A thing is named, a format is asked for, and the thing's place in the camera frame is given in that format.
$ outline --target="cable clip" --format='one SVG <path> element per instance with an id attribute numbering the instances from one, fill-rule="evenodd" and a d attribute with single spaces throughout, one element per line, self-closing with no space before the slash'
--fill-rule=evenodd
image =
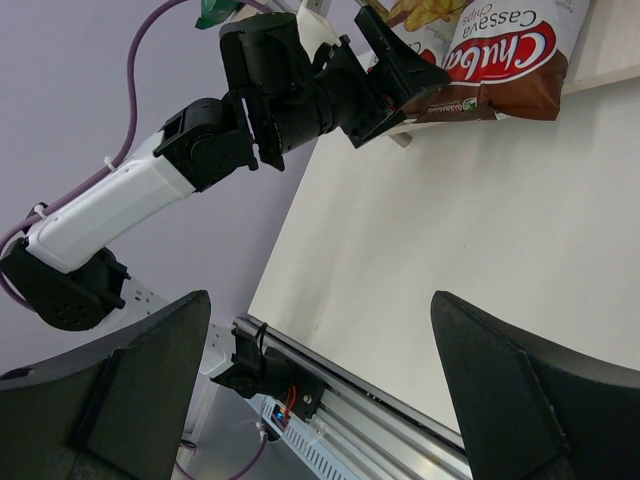
<path id="1" fill-rule="evenodd" d="M 45 206 L 39 203 L 35 207 L 33 207 L 33 213 L 40 215 L 40 218 L 45 220 L 47 218 L 47 215 L 45 215 L 44 209 L 45 209 Z"/>
<path id="2" fill-rule="evenodd" d="M 112 172 L 115 172 L 117 170 L 117 168 L 113 165 L 113 161 L 111 160 L 111 157 L 107 156 L 104 157 L 104 164 L 109 167 L 109 170 L 111 170 Z"/>

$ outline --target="snack bag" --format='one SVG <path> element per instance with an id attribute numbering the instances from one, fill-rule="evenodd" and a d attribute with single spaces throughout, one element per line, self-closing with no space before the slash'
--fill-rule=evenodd
<path id="1" fill-rule="evenodd" d="M 590 0 L 475 0 L 443 68 L 453 78 L 411 105 L 419 122 L 503 116 L 555 120 Z"/>
<path id="2" fill-rule="evenodd" d="M 425 60 L 442 67 L 464 8 L 473 0 L 396 0 L 387 24 Z"/>

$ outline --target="robotic arm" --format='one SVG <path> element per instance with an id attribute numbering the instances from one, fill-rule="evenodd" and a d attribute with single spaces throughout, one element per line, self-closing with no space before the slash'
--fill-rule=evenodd
<path id="1" fill-rule="evenodd" d="M 109 242 L 238 168 L 256 170 L 254 142 L 260 160 L 282 171 L 284 154 L 338 127 L 354 147 L 364 145 L 402 122 L 404 105 L 449 83 L 370 7 L 356 24 L 379 58 L 369 72 L 347 36 L 336 38 L 304 8 L 298 18 L 273 13 L 223 27 L 229 92 L 186 107 L 111 175 L 31 227 L 7 249 L 2 273 L 62 330 L 109 332 L 166 306 L 117 262 Z M 213 357 L 205 356 L 209 373 L 233 365 L 228 352 Z"/>

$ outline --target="white table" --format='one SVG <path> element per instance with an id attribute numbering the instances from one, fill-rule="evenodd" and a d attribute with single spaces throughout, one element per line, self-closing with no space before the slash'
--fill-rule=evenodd
<path id="1" fill-rule="evenodd" d="M 250 313 L 453 429 L 436 290 L 640 369 L 640 81 L 563 108 L 322 139 Z"/>

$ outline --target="white arm segment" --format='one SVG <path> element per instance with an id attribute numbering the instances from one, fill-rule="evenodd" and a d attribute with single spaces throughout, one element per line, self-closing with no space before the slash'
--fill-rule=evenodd
<path id="1" fill-rule="evenodd" d="M 115 172 L 29 230 L 27 251 L 62 273 L 84 265 L 109 242 L 195 192 L 149 137 Z"/>
<path id="2" fill-rule="evenodd" d="M 300 32 L 300 43 L 309 59 L 313 61 L 318 48 L 323 43 L 340 45 L 340 39 L 331 27 L 331 24 L 323 16 L 309 10 L 309 0 L 303 0 L 298 9 L 297 20 Z"/>

